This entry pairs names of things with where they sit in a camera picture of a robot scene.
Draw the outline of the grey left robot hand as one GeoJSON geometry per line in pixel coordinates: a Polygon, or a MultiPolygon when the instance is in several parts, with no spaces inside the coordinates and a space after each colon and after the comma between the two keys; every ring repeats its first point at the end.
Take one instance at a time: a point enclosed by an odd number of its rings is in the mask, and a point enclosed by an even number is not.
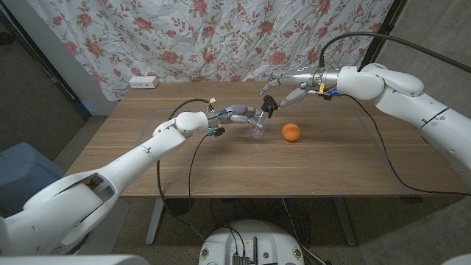
{"type": "Polygon", "coordinates": [[[223,124],[239,123],[250,124],[256,128],[262,128],[261,116],[263,111],[247,105],[231,105],[229,107],[207,114],[208,127],[216,128],[223,124]]]}

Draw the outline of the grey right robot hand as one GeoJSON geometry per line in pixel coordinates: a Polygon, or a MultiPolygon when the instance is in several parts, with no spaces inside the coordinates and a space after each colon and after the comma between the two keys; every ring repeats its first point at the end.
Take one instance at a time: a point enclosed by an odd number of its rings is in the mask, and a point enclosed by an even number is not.
{"type": "Polygon", "coordinates": [[[309,91],[313,91],[326,100],[331,100],[337,93],[336,86],[340,70],[315,69],[302,67],[287,71],[284,74],[272,74],[273,80],[262,88],[261,95],[275,86],[297,86],[280,104],[283,108],[303,99],[309,91]]]}

